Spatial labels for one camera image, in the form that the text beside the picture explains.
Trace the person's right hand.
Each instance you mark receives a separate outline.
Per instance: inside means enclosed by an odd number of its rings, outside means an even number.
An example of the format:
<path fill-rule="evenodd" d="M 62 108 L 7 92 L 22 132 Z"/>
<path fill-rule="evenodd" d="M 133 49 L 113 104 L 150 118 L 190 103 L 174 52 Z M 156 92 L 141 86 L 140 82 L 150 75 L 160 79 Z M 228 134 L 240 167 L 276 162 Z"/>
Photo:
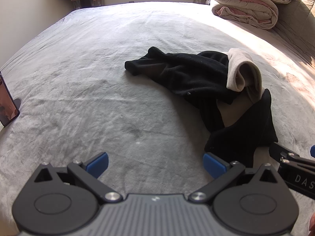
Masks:
<path fill-rule="evenodd" d="M 315 213 L 312 215 L 309 223 L 309 236 L 315 236 Z"/>

